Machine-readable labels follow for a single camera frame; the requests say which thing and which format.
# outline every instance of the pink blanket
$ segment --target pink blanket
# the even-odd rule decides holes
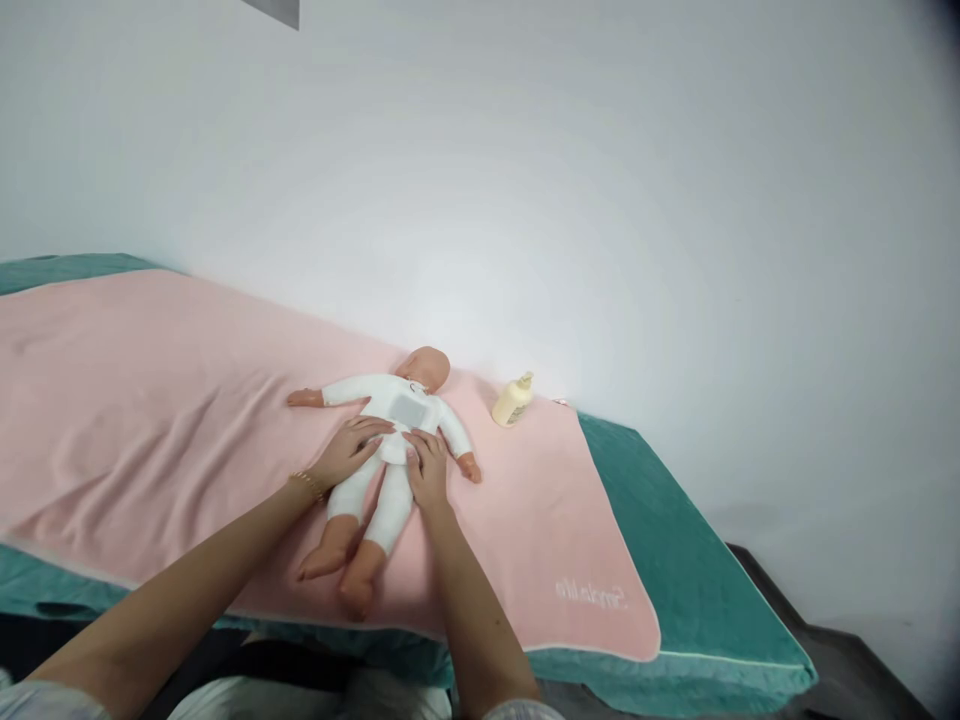
[[[405,353],[330,323],[162,270],[0,298],[4,542],[133,587],[279,487],[356,407],[290,409],[291,390],[392,370]],[[451,502],[527,650],[653,659],[653,607],[576,414],[540,400],[499,428],[495,391],[454,371],[441,396],[468,428],[482,485],[451,462]],[[348,623],[336,577],[294,581],[317,512],[231,612]],[[442,637],[414,511],[365,627]]]

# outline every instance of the hand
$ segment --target hand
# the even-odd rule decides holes
[[[457,458],[457,465],[460,466],[460,472],[472,483],[483,482],[483,474],[480,472],[480,466],[473,453],[464,453]]]
[[[407,449],[407,479],[421,511],[432,513],[449,507],[447,501],[447,448],[436,435],[414,430],[403,433],[413,445]]]
[[[373,457],[383,438],[370,438],[392,432],[395,430],[389,420],[366,415],[350,418],[334,434],[320,459],[305,472],[317,481],[324,492],[330,490]]]
[[[297,390],[287,395],[290,407],[326,407],[323,404],[323,390]]]

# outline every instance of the doll head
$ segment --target doll head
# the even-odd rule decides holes
[[[447,381],[450,361],[436,348],[422,347],[410,353],[394,375],[420,383],[429,395],[433,395]]]

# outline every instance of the yellow bottle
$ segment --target yellow bottle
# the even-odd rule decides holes
[[[531,380],[533,380],[533,373],[526,373],[503,389],[500,399],[493,406],[493,419],[497,425],[513,427],[520,419],[523,411],[533,400],[533,390],[530,389]]]

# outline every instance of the white onesie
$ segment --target white onesie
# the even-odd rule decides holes
[[[396,375],[357,375],[323,388],[324,405],[341,405],[364,397],[369,397],[370,402],[361,414],[390,420],[396,432],[381,435],[383,442],[376,454],[333,489],[327,517],[354,515],[362,520],[367,487],[380,466],[387,463],[377,510],[364,538],[376,542],[389,555],[413,505],[407,482],[410,443],[401,433],[415,428],[435,433],[439,427],[454,457],[472,452],[472,448],[467,431],[450,406],[437,396],[428,395],[418,382]]]

